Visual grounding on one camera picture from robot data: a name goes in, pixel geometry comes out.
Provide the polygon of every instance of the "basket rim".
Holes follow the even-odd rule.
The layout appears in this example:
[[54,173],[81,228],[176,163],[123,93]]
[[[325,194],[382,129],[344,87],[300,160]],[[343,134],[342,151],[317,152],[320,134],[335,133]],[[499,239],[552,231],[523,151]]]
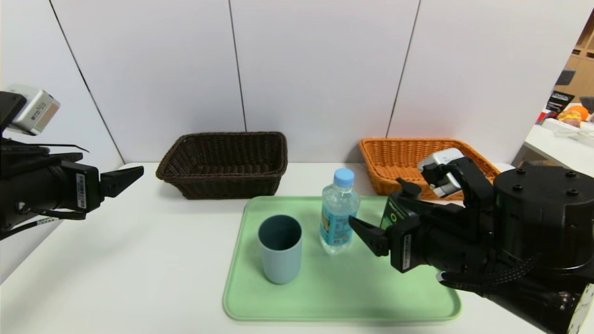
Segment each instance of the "basket rim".
[[[191,138],[191,137],[221,137],[221,136],[243,137],[243,136],[268,136],[268,135],[274,135],[280,139],[281,150],[282,150],[282,155],[283,155],[281,165],[279,166],[279,168],[277,168],[273,171],[257,173],[257,174],[252,174],[252,173],[167,174],[165,172],[165,169],[171,163],[171,160],[175,156],[175,153],[177,153],[180,145],[187,138]],[[165,153],[165,156],[161,160],[161,163],[159,164],[159,167],[157,168],[157,171],[155,174],[158,179],[161,179],[161,180],[167,181],[167,182],[172,182],[175,179],[178,179],[178,180],[184,181],[184,182],[190,181],[192,179],[194,179],[196,181],[205,181],[203,179],[219,180],[219,181],[227,181],[230,179],[241,179],[241,180],[267,179],[267,178],[281,177],[282,175],[284,175],[287,170],[287,164],[288,164],[288,161],[287,161],[287,139],[286,139],[285,135],[279,131],[194,133],[194,134],[182,135],[175,141],[173,146],[167,151],[167,153]]]
[[[487,179],[493,180],[497,176],[497,174],[501,173],[499,171],[499,169],[497,169],[497,167],[495,167],[487,158],[482,156],[471,145],[469,145],[459,139],[455,139],[455,138],[385,138],[385,137],[363,138],[362,140],[359,141],[359,148],[363,154],[363,158],[365,159],[365,164],[367,165],[368,170],[373,170],[375,177],[381,179],[384,182],[386,182],[386,181],[387,182],[396,182],[396,180],[392,180],[391,178],[384,176],[382,173],[380,173],[377,170],[376,164],[372,161],[372,159],[369,156],[369,153],[367,151],[367,148],[365,147],[365,144],[370,141],[449,141],[449,142],[456,142],[456,143],[461,144],[462,146],[465,146],[465,148],[469,149],[470,151],[472,151],[472,153],[479,156],[481,159],[483,159],[486,162],[486,164],[490,167],[490,172],[495,174],[494,176],[485,175],[485,177],[487,177]],[[407,181],[409,181],[409,182],[424,182],[424,179],[423,178],[411,178]]]

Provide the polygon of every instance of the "orange wicker basket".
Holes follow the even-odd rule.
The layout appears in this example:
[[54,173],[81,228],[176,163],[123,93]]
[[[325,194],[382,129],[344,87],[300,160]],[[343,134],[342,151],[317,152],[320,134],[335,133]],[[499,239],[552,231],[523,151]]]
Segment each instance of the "orange wicker basket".
[[366,138],[359,143],[367,163],[367,172],[375,192],[388,195],[400,190],[396,178],[417,183],[424,200],[463,200],[462,192],[446,198],[437,197],[417,169],[417,164],[431,153],[455,147],[472,158],[485,176],[493,183],[499,171],[495,166],[460,140],[449,138]]

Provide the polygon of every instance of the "blue bottle cap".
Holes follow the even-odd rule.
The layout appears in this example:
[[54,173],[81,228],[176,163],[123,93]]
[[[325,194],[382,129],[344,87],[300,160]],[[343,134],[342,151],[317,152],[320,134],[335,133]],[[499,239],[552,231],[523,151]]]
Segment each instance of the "blue bottle cap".
[[355,182],[355,173],[348,168],[340,168],[334,172],[334,183],[341,188],[352,187]]

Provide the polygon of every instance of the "green tray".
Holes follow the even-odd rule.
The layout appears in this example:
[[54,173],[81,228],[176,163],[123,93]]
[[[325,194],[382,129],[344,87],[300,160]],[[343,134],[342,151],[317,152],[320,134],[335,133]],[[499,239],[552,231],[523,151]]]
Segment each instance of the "green tray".
[[[357,217],[379,225],[385,197],[362,197]],[[235,320],[427,322],[451,320],[462,309],[458,294],[440,285],[437,271],[417,267],[406,274],[376,257],[353,234],[344,253],[324,252],[318,236],[321,197],[256,197],[245,206],[223,307]],[[257,231],[264,219],[290,215],[303,228],[301,271],[285,284],[264,276]]]

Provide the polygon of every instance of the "white wall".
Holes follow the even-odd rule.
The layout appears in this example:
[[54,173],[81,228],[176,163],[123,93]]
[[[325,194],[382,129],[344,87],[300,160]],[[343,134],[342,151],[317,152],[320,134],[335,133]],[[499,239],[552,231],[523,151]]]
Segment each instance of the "white wall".
[[388,135],[453,137],[511,162],[593,0],[422,0]]
[[124,161],[245,131],[227,0],[53,0]]
[[418,0],[231,0],[248,131],[290,162],[362,160],[384,137]]
[[[68,50],[48,0],[2,0],[2,88],[11,83],[35,86],[61,103],[58,113],[36,137],[5,133],[26,143],[77,144],[81,163],[109,171],[122,160],[97,113]],[[52,149],[52,152],[71,152]],[[51,223],[21,232],[0,242],[0,282],[56,228]]]

